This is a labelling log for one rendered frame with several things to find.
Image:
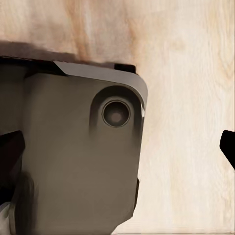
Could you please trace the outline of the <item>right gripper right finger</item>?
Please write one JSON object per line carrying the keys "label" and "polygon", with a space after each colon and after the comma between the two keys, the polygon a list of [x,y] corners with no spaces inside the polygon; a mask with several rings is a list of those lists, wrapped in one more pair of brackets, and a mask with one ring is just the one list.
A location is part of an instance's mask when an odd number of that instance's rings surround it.
{"label": "right gripper right finger", "polygon": [[219,147],[235,170],[235,132],[223,131]]}

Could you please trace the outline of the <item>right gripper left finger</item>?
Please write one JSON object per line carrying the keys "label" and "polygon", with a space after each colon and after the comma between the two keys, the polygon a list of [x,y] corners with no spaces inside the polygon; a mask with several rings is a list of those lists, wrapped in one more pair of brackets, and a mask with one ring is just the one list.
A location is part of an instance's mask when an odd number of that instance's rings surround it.
{"label": "right gripper left finger", "polygon": [[0,189],[25,150],[21,130],[0,136]]}

